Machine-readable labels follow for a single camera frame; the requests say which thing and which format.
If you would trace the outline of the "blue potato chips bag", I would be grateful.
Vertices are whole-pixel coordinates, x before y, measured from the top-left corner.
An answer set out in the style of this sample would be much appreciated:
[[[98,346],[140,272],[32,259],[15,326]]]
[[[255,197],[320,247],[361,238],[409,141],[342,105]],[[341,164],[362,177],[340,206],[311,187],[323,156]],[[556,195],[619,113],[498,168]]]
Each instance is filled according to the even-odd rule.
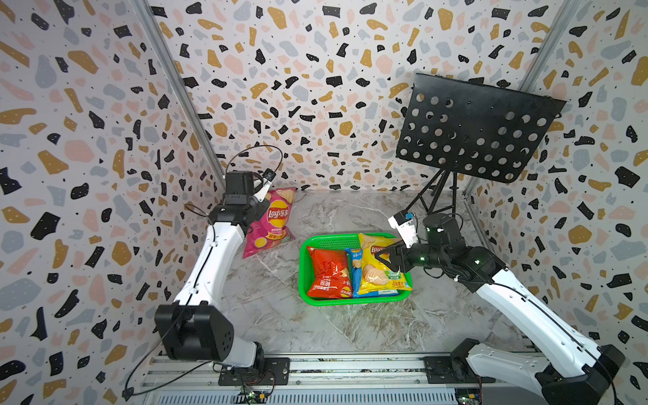
[[[359,248],[346,248],[344,251],[348,260],[351,285],[353,288],[353,297],[355,299],[374,298],[381,296],[391,297],[398,295],[397,290],[379,290],[368,293],[360,293],[359,290],[362,285],[361,260],[363,251]]]

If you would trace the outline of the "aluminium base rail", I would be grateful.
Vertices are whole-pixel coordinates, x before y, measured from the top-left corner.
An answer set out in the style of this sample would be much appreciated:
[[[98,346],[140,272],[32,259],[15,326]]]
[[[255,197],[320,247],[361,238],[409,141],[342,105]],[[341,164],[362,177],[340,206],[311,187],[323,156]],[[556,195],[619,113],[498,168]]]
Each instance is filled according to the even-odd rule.
[[[543,404],[478,377],[449,354],[269,354],[256,380],[219,364],[159,356],[139,388],[145,404]]]

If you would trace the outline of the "magenta potato chips bag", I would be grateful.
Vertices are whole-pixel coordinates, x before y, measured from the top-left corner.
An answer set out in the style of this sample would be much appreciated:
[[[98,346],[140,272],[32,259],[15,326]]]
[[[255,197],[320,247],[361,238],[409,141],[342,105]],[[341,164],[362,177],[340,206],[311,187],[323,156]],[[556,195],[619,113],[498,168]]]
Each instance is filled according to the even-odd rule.
[[[243,258],[249,258],[290,241],[293,235],[288,228],[288,222],[296,191],[295,187],[285,187],[268,193],[266,196],[268,208],[261,219],[251,224],[246,235]]]

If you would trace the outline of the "yellow potato chips bag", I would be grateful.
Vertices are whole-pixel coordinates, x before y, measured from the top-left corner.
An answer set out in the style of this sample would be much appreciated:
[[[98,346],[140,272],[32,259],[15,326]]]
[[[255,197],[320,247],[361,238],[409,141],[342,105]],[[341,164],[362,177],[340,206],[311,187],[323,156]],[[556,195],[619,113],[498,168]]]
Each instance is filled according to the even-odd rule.
[[[403,273],[393,273],[384,266],[380,258],[391,260],[390,255],[381,253],[398,239],[384,236],[369,236],[358,234],[359,243],[363,251],[361,260],[362,285],[360,293],[379,290],[411,290],[412,287]]]

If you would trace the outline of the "red potato chips bag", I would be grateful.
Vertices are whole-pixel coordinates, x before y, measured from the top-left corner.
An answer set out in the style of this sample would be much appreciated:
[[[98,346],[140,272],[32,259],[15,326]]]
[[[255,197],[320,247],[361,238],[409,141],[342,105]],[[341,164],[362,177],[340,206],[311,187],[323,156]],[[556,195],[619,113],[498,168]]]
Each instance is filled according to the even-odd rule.
[[[314,281],[307,292],[313,299],[339,300],[353,297],[346,253],[309,246]]]

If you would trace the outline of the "green plastic mesh basket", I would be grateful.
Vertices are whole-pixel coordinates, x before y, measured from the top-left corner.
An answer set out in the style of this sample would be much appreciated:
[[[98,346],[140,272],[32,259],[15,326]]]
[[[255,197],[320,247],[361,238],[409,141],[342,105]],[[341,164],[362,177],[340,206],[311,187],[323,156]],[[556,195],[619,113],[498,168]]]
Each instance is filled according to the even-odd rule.
[[[322,306],[338,306],[338,305],[366,305],[399,302],[406,300],[410,297],[411,290],[398,290],[398,295],[377,295],[375,297],[364,298],[347,298],[347,299],[324,299],[312,298],[307,295],[308,290],[311,288],[315,280],[314,266],[312,259],[307,250],[308,247],[322,248],[325,250],[339,250],[344,248],[359,248],[358,234],[330,234],[322,236],[312,236],[307,239],[300,247],[300,261],[299,261],[299,285],[298,290],[302,300],[308,305],[322,307]]]

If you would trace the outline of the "black perforated music stand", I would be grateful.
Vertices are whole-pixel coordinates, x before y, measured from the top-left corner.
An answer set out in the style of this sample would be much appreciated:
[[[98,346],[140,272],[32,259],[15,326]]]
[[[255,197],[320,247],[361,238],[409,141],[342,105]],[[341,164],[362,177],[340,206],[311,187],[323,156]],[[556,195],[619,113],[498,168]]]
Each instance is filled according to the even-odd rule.
[[[416,74],[396,157],[437,172],[414,198],[429,214],[447,182],[461,174],[509,184],[531,160],[565,101]]]

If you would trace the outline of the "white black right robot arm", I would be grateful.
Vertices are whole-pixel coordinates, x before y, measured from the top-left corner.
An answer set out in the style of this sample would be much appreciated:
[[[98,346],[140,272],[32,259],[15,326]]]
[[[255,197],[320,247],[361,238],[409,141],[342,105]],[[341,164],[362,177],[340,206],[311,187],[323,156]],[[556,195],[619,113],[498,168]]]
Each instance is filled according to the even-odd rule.
[[[465,339],[451,353],[455,378],[504,381],[549,404],[597,404],[616,393],[614,377],[624,354],[598,345],[561,319],[530,292],[509,266],[483,246],[468,246],[454,217],[430,214],[422,222],[401,211],[389,219],[399,241],[376,253],[391,271],[439,268],[443,275],[491,303],[537,347],[535,356]]]

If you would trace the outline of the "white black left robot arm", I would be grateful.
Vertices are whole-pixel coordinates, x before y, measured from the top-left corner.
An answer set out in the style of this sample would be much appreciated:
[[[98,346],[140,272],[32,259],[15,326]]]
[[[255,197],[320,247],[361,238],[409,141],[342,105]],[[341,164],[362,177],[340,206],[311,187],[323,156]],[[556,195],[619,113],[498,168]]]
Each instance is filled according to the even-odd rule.
[[[204,247],[188,280],[170,304],[155,312],[155,326],[170,359],[214,361],[243,369],[258,368],[263,362],[262,346],[236,336],[219,304],[246,231],[269,205],[267,199],[250,197],[246,204],[218,205],[206,215]]]

